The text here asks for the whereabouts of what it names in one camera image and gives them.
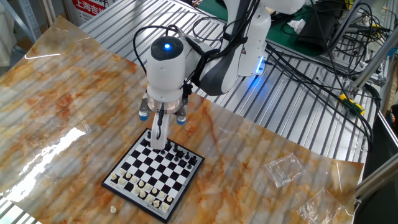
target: red sign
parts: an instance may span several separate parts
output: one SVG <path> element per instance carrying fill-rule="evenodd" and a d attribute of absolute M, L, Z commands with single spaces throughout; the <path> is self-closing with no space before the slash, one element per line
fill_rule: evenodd
<path fill-rule="evenodd" d="M 96 16 L 105 9 L 104 6 L 91 2 L 90 0 L 72 0 L 72 3 L 78 10 L 81 10 L 92 16 Z"/>

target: white chess piece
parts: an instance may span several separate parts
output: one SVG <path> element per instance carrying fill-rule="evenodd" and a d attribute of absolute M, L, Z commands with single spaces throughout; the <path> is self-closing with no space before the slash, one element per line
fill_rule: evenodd
<path fill-rule="evenodd" d="M 139 193 L 139 190 L 140 190 L 140 188 L 137 186 L 137 184 L 134 185 L 134 187 L 132 188 L 132 192 L 133 192 L 134 194 L 138 194 L 138 193 Z"/>
<path fill-rule="evenodd" d="M 116 208 L 114 206 L 111 206 L 111 213 L 113 213 L 113 214 L 116 213 Z"/>
<path fill-rule="evenodd" d="M 152 195 L 148 195 L 148 202 L 152 203 L 154 201 L 154 197 Z"/>
<path fill-rule="evenodd" d="M 154 206 L 155 207 L 159 207 L 159 205 L 160 205 L 160 201 L 158 201 L 158 200 L 154 201 Z"/>
<path fill-rule="evenodd" d="M 118 178 L 117 175 L 115 173 L 112 173 L 111 174 L 111 180 L 116 180 L 116 178 Z"/>
<path fill-rule="evenodd" d="M 142 198 L 145 197 L 145 190 L 144 189 L 140 190 L 139 196 L 142 197 Z"/>
<path fill-rule="evenodd" d="M 137 177 L 131 177 L 130 182 L 135 184 L 137 182 Z"/>
<path fill-rule="evenodd" d="M 161 192 L 159 193 L 159 197 L 164 198 L 165 196 L 166 196 L 166 194 L 164 194 L 163 191 L 161 191 Z"/>
<path fill-rule="evenodd" d="M 163 211 L 167 211 L 167 209 L 169 209 L 169 205 L 167 205 L 166 203 L 163 203 L 162 209 L 163 209 Z"/>
<path fill-rule="evenodd" d="M 123 177 L 119 177 L 118 184 L 124 184 L 124 179 L 123 179 Z"/>

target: table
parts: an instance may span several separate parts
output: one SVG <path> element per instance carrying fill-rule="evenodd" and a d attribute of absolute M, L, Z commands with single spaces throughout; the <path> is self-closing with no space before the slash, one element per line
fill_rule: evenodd
<path fill-rule="evenodd" d="M 101 186 L 152 124 L 139 121 L 140 67 L 59 17 L 0 85 L 3 197 L 41 223 L 158 223 Z M 321 189 L 345 206 L 332 223 L 351 223 L 360 163 L 309 151 L 198 95 L 169 138 L 206 157 L 170 223 L 303 223 L 297 209 Z M 306 172 L 277 189 L 261 166 L 292 152 Z"/>

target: blue led light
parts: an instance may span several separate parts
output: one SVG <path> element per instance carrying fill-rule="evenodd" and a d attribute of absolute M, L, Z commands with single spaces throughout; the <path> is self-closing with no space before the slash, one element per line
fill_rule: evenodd
<path fill-rule="evenodd" d="M 170 44 L 164 44 L 163 48 L 164 48 L 165 50 L 171 50 L 171 49 L 172 49 L 172 46 L 171 46 Z"/>

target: green mat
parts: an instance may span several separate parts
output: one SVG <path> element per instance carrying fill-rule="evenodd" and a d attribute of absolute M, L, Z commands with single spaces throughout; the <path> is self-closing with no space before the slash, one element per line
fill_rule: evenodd
<path fill-rule="evenodd" d="M 219 17 L 220 19 L 228 19 L 227 10 L 223 6 L 218 4 L 216 0 L 203 0 L 198 8 L 216 17 Z M 294 20 L 299 21 L 301 19 L 304 19 L 305 21 L 307 21 L 310 18 L 311 13 L 311 9 L 303 7 L 301 11 L 294 14 Z M 282 22 L 276 26 L 272 26 L 268 32 L 267 39 L 311 57 L 318 56 L 322 53 L 310 50 L 302 45 L 296 44 L 295 40 L 297 37 L 294 36 L 296 33 L 294 32 L 293 28 L 291 28 L 289 25 L 284 26 L 284 30 L 287 33 L 294 35 L 288 35 L 282 32 L 281 28 L 284 24 L 285 22 Z"/>

